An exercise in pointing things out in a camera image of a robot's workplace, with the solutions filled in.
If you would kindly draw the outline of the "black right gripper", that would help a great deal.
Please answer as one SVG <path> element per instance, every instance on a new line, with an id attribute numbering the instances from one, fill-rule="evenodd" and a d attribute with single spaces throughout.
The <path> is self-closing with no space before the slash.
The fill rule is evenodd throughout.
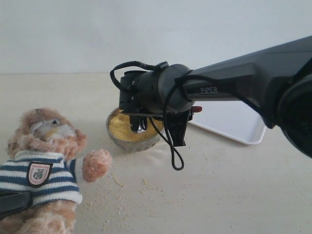
<path id="1" fill-rule="evenodd" d="M 149 129 L 149 125 L 151 125 L 154 132 L 162 136 L 160 129 L 157 128 L 156 125 L 153 123 L 153 120 L 160 121 L 163 127 L 163 130 L 164 131 L 168 130 L 169 137 L 172 141 L 172 145 L 174 147 L 182 147 L 186 145 L 184 141 L 186 128 L 187 128 L 188 122 L 193 119 L 193 114 L 194 112 L 192 111 L 192 109 L 189 109 L 185 112 L 176 112 L 176 113 L 167 112 L 166 121 L 164 121 L 163 117 L 156 117 L 156 116 L 141 117 L 141 116 L 129 115 L 129 118 L 130 118 L 129 123 L 130 123 L 131 130 L 135 133 L 135 131 L 138 128 L 138 119 L 147 118 L 147 123 L 148 123 L 147 130 Z"/>

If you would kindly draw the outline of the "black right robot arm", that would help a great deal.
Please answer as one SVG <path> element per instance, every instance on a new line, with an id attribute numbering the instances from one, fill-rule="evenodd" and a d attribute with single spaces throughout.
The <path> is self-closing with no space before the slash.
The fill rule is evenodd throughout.
<path id="1" fill-rule="evenodd" d="M 138 131 L 145 119 L 164 123 L 171 149 L 183 146 L 197 101 L 240 100 L 268 128 L 278 126 L 300 152 L 312 154 L 312 38 L 305 37 L 203 68 L 129 61 L 121 79 L 119 107 Z"/>

